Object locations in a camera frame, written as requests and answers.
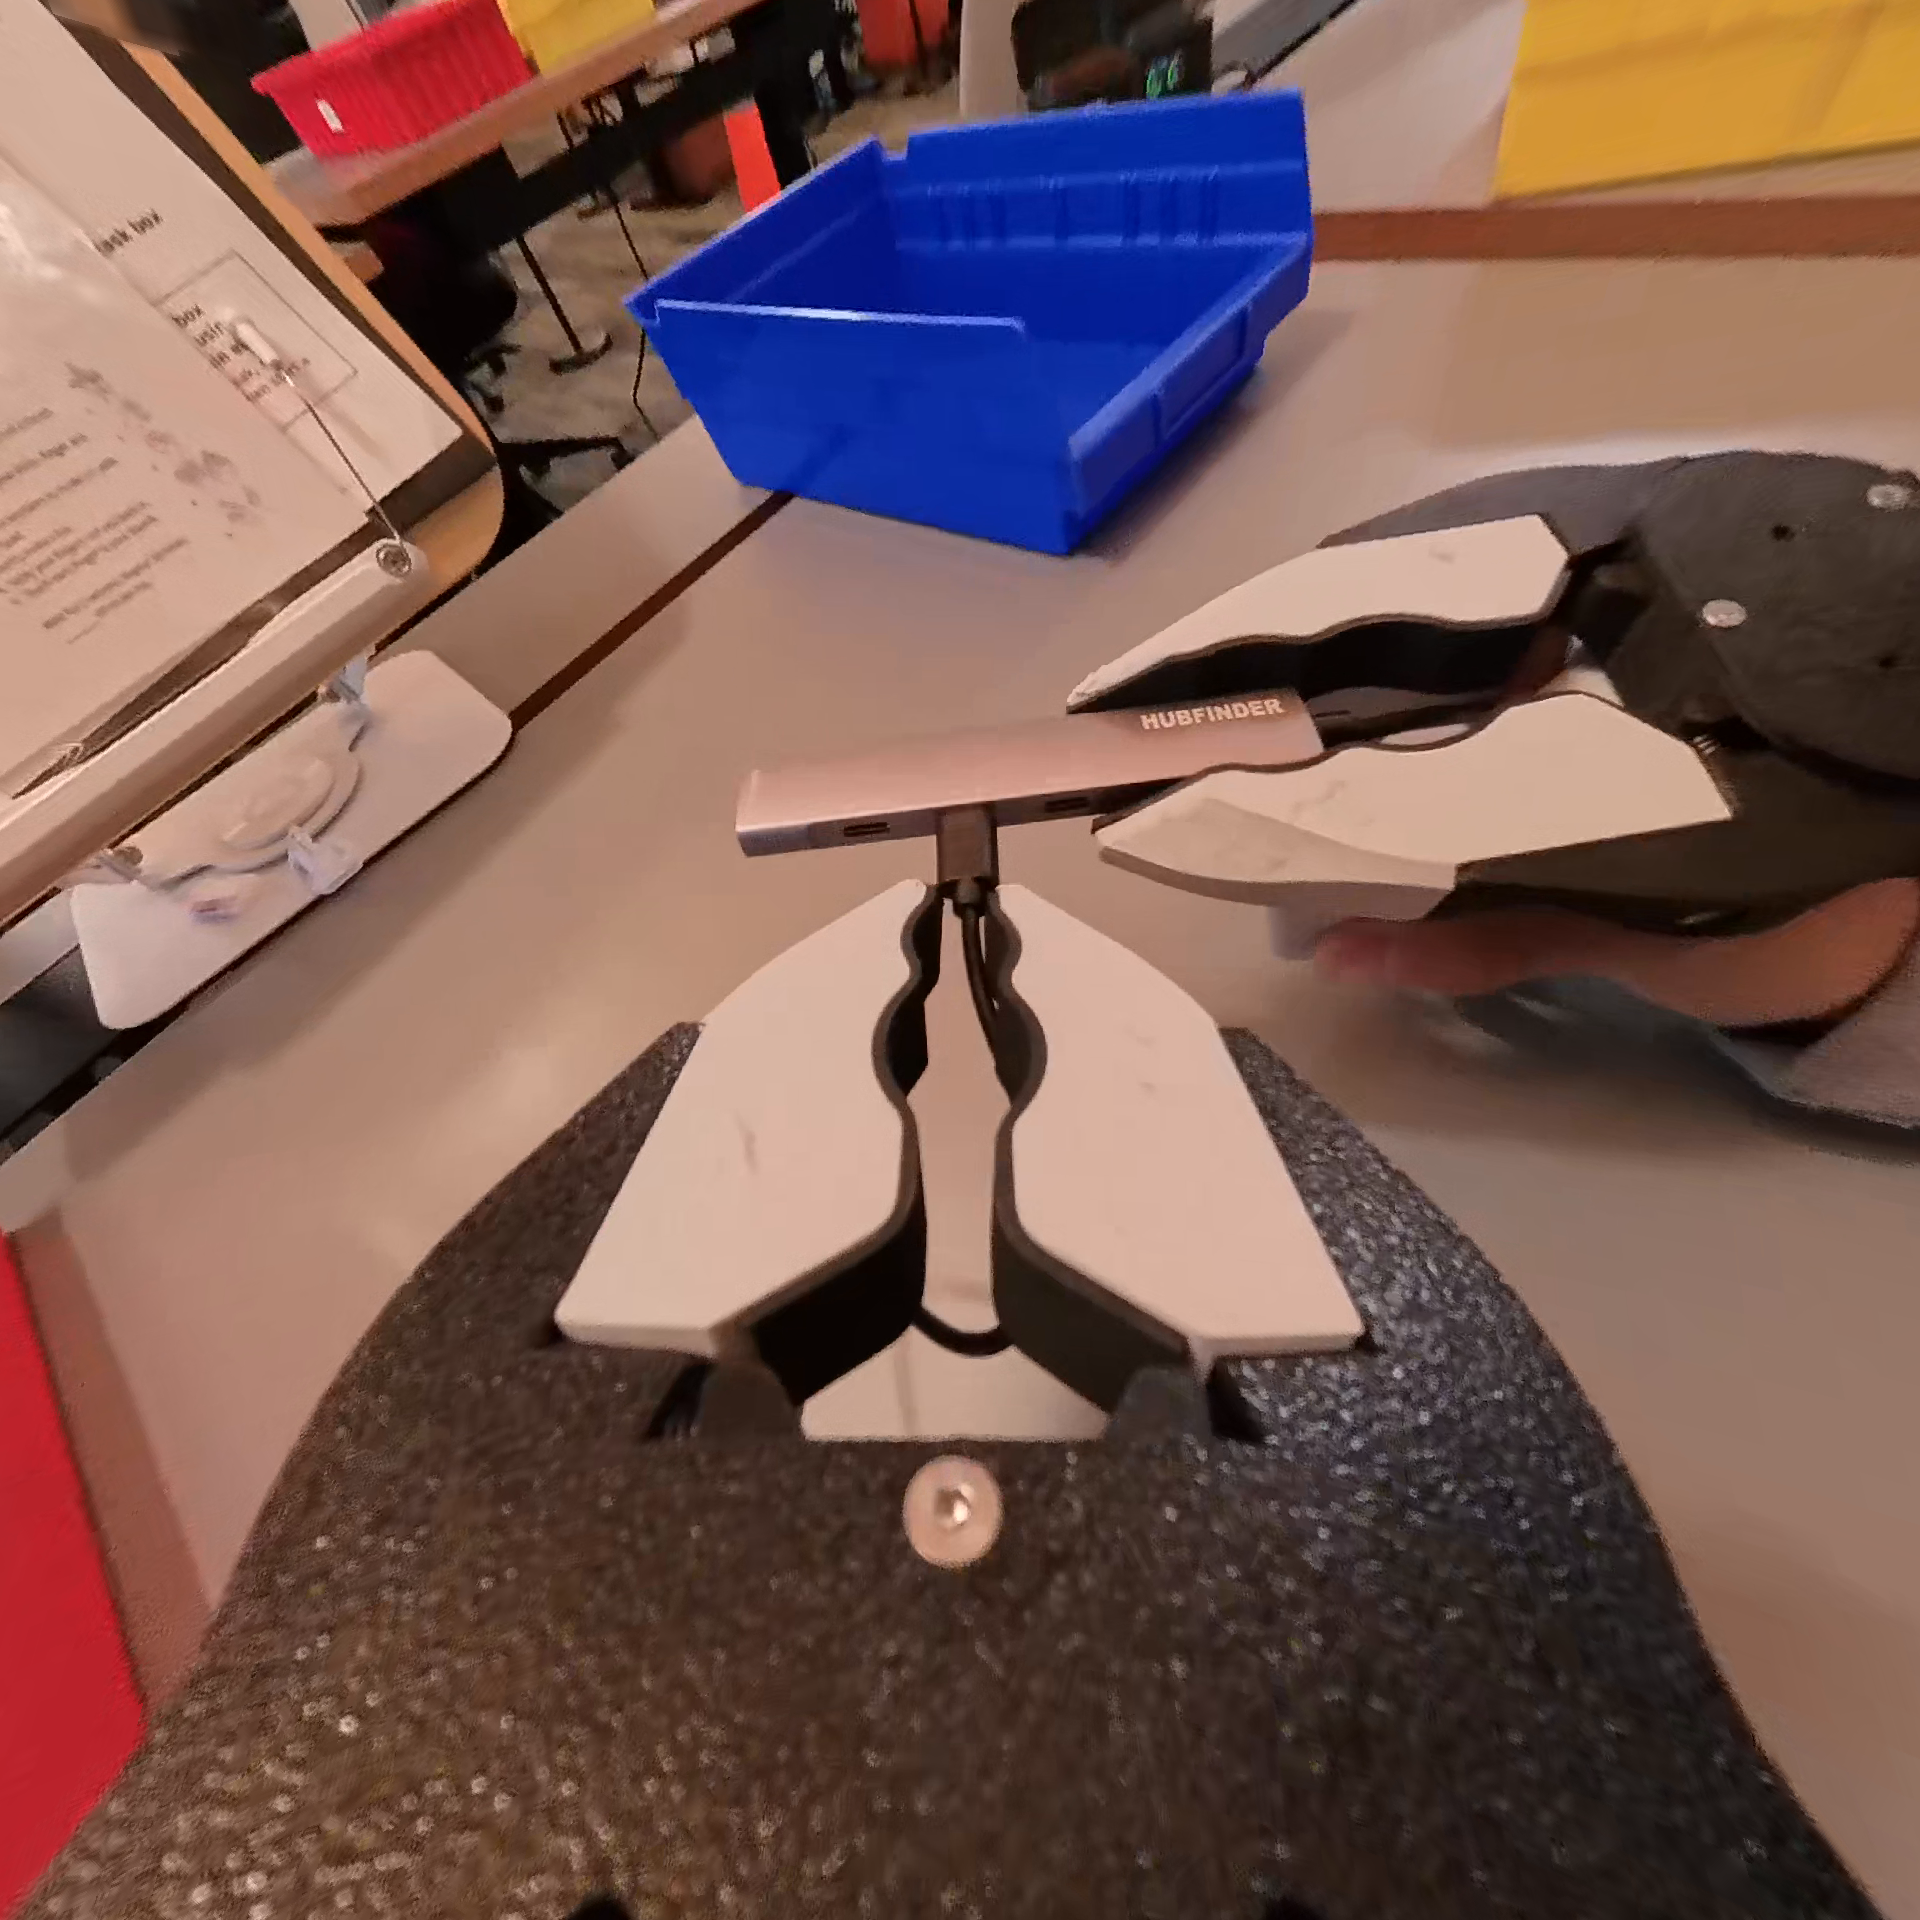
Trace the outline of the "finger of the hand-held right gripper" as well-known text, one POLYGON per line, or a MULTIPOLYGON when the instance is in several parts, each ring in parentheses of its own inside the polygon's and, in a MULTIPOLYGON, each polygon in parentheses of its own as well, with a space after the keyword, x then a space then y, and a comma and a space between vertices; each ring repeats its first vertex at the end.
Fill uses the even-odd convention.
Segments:
POLYGON ((1571 548, 1546 517, 1470 524, 1303 552, 1090 671, 1072 711, 1214 700, 1213 660, 1279 652, 1275 686, 1307 688, 1299 649, 1334 637, 1503 634, 1541 622, 1571 585, 1571 548))
POLYGON ((1259 904, 1283 957, 1344 920, 1421 920, 1470 869, 1735 819, 1683 738, 1597 668, 1475 729, 1348 746, 1283 771, 1209 771, 1093 829, 1104 866, 1259 904))

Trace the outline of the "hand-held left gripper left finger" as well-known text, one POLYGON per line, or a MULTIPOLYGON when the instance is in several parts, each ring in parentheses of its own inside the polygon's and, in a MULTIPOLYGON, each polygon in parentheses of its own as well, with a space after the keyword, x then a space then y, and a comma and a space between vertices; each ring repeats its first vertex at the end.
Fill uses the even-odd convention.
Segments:
POLYGON ((563 1293, 558 1333, 754 1363, 794 1406, 905 1336, 925 1299, 909 1096, 931 985, 934 890, 897 883, 719 1003, 563 1293))

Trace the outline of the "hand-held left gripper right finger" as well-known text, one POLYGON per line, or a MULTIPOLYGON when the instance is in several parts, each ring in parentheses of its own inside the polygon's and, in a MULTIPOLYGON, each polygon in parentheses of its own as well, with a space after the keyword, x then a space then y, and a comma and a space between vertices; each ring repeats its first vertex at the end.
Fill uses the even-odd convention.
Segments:
POLYGON ((1100 1410, 1144 1371, 1345 1355, 1363 1309, 1214 1019, 1166 973, 1006 883, 993 1299, 1017 1352, 1100 1410))

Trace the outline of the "grey usb hub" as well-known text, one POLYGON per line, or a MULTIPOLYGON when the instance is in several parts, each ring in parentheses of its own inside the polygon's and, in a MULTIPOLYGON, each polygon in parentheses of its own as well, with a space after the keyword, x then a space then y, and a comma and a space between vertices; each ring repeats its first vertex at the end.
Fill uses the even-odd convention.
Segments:
POLYGON ((737 791, 734 836, 747 856, 786 856, 934 836, 969 807, 995 829, 1093 819, 1209 771, 1319 755, 1322 736, 1290 691, 1081 711, 759 767, 737 791))

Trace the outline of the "grey desk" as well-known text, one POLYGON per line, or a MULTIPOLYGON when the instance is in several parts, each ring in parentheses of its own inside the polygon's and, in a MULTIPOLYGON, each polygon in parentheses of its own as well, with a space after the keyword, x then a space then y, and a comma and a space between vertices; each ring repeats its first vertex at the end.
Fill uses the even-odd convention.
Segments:
MULTIPOLYGON (((1917 263, 1319 265, 1261 375, 1074 559, 651 451, 424 647, 523 710, 489 781, 3 1166, 140 1678, 169 1693, 286 1454, 429 1247, 656 1031, 915 848, 746 859, 746 771, 1050 715, 1340 525, 1503 467, 1917 467, 1917 263)), ((1500 1265, 1652 1507, 1740 1700, 1917 1917, 1917 1158, 1688 1054, 1491 1050, 1100 866, 1006 873, 1255 1028, 1500 1265)))

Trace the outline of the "white task instruction sheet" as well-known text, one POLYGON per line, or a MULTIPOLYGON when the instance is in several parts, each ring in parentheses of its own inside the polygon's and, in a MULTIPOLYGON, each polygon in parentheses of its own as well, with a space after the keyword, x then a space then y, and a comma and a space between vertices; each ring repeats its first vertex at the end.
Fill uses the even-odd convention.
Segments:
POLYGON ((3 4, 3 161, 346 492, 463 430, 39 4, 3 4))

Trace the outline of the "person's right hand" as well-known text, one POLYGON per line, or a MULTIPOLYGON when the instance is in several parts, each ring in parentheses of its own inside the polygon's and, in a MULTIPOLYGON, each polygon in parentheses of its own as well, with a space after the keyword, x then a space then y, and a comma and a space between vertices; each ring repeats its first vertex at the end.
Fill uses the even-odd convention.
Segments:
POLYGON ((1886 880, 1757 933, 1649 933, 1569 912, 1455 920, 1348 920, 1314 946, 1319 973, 1414 995, 1475 998, 1547 979, 1601 979, 1719 1028, 1839 1021, 1917 943, 1917 883, 1886 880))

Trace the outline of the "blue plastic bin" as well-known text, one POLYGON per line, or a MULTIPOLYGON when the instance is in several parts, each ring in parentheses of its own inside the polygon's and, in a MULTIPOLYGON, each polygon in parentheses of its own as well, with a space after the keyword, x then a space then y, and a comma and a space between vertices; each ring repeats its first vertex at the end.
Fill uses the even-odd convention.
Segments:
POLYGON ((1298 90, 863 141, 626 297, 741 486, 1072 557, 1307 300, 1298 90))

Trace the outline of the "wooden book stand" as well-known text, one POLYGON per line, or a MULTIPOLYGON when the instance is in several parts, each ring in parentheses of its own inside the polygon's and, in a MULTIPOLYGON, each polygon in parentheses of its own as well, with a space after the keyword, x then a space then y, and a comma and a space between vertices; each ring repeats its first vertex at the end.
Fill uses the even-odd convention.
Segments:
POLYGON ((507 711, 458 671, 391 652, 488 557, 500 467, 452 381, 155 49, 166 10, 44 6, 463 430, 391 497, 356 484, 359 535, 3 796, 3 931, 60 903, 54 957, 78 949, 94 1017, 137 1028, 346 890, 509 748, 507 711))

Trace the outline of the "yellow panel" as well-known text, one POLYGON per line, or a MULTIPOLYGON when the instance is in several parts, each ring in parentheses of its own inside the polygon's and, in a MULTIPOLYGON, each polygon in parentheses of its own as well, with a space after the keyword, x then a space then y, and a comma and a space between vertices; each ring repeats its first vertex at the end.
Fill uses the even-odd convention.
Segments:
POLYGON ((1528 4, 1495 198, 1917 146, 1917 4, 1528 4))

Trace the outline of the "laminated exercise instruction sheet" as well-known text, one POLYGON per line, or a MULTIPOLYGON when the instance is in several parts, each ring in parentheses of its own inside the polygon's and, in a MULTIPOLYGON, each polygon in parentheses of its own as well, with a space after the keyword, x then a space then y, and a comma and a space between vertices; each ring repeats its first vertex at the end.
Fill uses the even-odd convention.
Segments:
POLYGON ((367 512, 3 168, 3 794, 367 512))

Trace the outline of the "brown background table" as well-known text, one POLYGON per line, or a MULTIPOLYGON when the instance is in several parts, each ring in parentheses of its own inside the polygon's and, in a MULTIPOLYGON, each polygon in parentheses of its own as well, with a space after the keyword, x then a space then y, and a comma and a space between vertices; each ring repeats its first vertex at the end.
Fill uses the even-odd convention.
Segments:
POLYGON ((298 146, 269 163, 269 179, 276 179, 279 194, 315 230, 356 230, 416 194, 502 153, 512 136, 535 130, 567 109, 580 109, 593 96, 636 82, 648 62, 660 62, 676 49, 694 49, 700 40, 719 36, 723 31, 733 33, 733 56, 700 62, 676 82, 676 93, 694 93, 694 82, 725 90, 733 85, 733 70, 747 77, 754 56, 779 54, 790 12, 790 4, 667 4, 626 33, 593 47, 551 72, 539 72, 500 102, 458 118, 420 143, 344 161, 315 158, 298 146))

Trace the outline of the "red ribbed plastic bin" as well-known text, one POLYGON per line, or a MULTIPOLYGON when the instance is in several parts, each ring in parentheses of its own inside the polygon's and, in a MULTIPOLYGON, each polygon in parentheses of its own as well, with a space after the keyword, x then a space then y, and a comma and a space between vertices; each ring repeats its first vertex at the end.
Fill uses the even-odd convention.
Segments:
POLYGON ((498 4, 416 4, 252 79, 325 161, 395 153, 535 79, 498 4))

